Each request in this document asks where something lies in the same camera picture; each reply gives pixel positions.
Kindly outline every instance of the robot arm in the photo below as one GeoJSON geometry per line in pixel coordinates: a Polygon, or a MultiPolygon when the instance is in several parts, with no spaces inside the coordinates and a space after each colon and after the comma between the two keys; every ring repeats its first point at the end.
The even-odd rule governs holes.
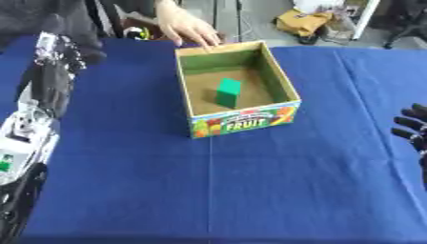
{"type": "Polygon", "coordinates": [[[419,153],[422,180],[424,188],[427,191],[427,108],[419,104],[414,104],[411,109],[404,109],[401,113],[405,117],[395,117],[395,122],[398,125],[411,129],[411,132],[393,128],[392,133],[409,140],[411,145],[419,153]]]}
{"type": "Polygon", "coordinates": [[[47,177],[75,76],[85,63],[67,36],[44,31],[17,89],[17,111],[0,128],[0,244],[11,243],[47,177]]]}

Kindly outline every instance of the open box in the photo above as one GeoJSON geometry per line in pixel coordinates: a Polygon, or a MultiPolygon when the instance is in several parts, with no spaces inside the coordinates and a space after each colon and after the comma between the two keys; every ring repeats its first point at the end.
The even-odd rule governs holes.
{"type": "Polygon", "coordinates": [[[180,49],[176,60],[193,138],[294,121],[301,99],[265,42],[180,49]],[[223,78],[241,82],[235,109],[215,102],[223,78]]]}

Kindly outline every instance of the human hand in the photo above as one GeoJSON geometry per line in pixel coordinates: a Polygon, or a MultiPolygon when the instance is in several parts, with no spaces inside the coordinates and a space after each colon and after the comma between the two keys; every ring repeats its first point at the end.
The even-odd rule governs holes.
{"type": "Polygon", "coordinates": [[[157,0],[156,13],[160,29],[176,46],[182,46],[182,35],[207,51],[210,46],[221,43],[218,32],[211,25],[178,7],[173,0],[157,0]]]}

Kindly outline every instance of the blue cloth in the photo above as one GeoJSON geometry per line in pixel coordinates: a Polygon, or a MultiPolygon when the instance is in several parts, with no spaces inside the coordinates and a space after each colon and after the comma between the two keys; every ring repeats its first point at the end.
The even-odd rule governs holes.
{"type": "MultiPolygon", "coordinates": [[[[32,47],[0,56],[2,117],[32,47]]],[[[390,135],[427,104],[427,52],[273,49],[303,100],[294,124],[192,140],[172,44],[105,50],[76,83],[24,242],[427,241],[417,154],[390,135]]]]}

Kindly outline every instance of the floor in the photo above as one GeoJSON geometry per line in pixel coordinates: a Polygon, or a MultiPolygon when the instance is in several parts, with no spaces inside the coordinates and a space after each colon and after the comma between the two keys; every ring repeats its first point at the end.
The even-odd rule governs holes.
{"type": "MultiPolygon", "coordinates": [[[[242,0],[242,4],[243,41],[263,39],[270,47],[299,46],[293,36],[276,30],[271,24],[274,17],[293,7],[292,0],[242,0]]],[[[183,7],[211,24],[214,21],[214,0],[183,0],[183,7]]],[[[236,42],[238,36],[235,1],[218,0],[217,11],[217,29],[228,36],[227,41],[236,42]]],[[[387,36],[388,31],[367,29],[359,40],[352,41],[347,46],[380,49],[387,36]]],[[[346,47],[322,40],[316,45],[346,47]]],[[[396,42],[395,49],[421,50],[427,49],[427,44],[418,38],[406,37],[396,42]]]]}

